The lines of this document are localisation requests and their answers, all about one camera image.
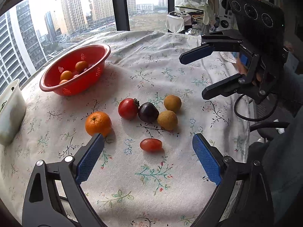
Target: table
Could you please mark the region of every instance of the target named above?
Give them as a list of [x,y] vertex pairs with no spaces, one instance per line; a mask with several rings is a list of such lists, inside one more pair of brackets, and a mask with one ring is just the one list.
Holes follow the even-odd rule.
[[[21,221],[36,161],[57,162],[75,154],[91,138],[84,128],[86,117],[104,111],[113,132],[89,179],[81,184],[97,214],[109,227],[190,225],[216,187],[192,149],[193,135],[202,133],[236,161],[247,157],[249,122],[233,112],[238,94],[210,101],[201,98],[205,86],[236,73],[229,62],[231,54],[214,52],[181,65],[180,54],[199,46],[200,38],[156,31],[101,33],[75,48],[93,43],[108,44],[112,52],[101,79],[87,91],[70,97],[42,92],[39,81],[45,69],[22,89],[27,111],[20,131],[11,145],[0,147],[1,199]],[[127,121],[118,115],[118,105],[127,97],[141,104],[152,102],[164,111],[163,99],[169,94],[182,100],[173,132],[162,131],[157,123]],[[247,99],[239,102],[238,110],[249,116]],[[139,143],[150,137],[163,142],[163,154],[140,149]],[[62,185],[57,185],[64,196]],[[72,218],[68,204],[63,204]]]

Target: tomato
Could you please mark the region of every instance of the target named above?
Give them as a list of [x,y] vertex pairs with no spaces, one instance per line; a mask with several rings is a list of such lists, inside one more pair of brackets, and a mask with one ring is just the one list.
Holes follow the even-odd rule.
[[119,115],[126,119],[131,120],[136,117],[139,110],[139,101],[137,99],[126,98],[122,102],[120,102],[118,107]]
[[146,138],[140,142],[140,148],[147,152],[161,151],[162,142],[155,138]]

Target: metal screw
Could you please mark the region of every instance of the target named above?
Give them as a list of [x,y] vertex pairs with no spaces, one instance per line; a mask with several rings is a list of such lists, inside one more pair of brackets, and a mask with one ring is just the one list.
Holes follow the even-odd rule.
[[239,79],[238,79],[238,82],[239,82],[239,83],[245,83],[245,79],[239,78]]
[[37,166],[41,166],[42,164],[43,164],[43,160],[38,160],[36,163]]
[[224,160],[225,160],[226,162],[229,162],[229,161],[231,161],[231,157],[230,157],[230,156],[224,156]]
[[265,92],[264,89],[261,89],[261,90],[259,91],[259,93],[260,93],[260,95],[262,95],[262,96],[264,96],[264,95],[266,94],[266,92]]
[[255,165],[255,166],[260,166],[261,163],[260,163],[260,161],[258,161],[258,160],[254,160],[254,165]]
[[66,156],[64,160],[65,162],[71,162],[73,160],[73,156]]

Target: orange fruit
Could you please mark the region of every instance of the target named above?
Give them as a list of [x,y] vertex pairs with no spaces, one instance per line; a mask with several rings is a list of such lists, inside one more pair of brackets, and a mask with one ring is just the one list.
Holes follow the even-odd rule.
[[64,71],[61,73],[60,81],[67,79],[70,80],[73,78],[73,73],[71,71]]
[[86,132],[93,136],[96,133],[106,137],[112,130],[112,121],[104,112],[94,112],[85,121]]
[[88,68],[88,63],[83,60],[83,61],[79,61],[76,65],[75,65],[75,69],[77,72],[83,72],[83,70],[85,68]]
[[65,83],[65,82],[67,82],[67,81],[68,81],[67,79],[63,79],[63,80],[60,81],[59,84]]

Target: white plastic container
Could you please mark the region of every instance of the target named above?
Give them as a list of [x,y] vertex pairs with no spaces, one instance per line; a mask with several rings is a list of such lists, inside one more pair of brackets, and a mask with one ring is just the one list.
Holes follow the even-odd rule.
[[19,88],[19,79],[6,87],[0,96],[0,144],[9,145],[17,134],[26,111],[25,100]]

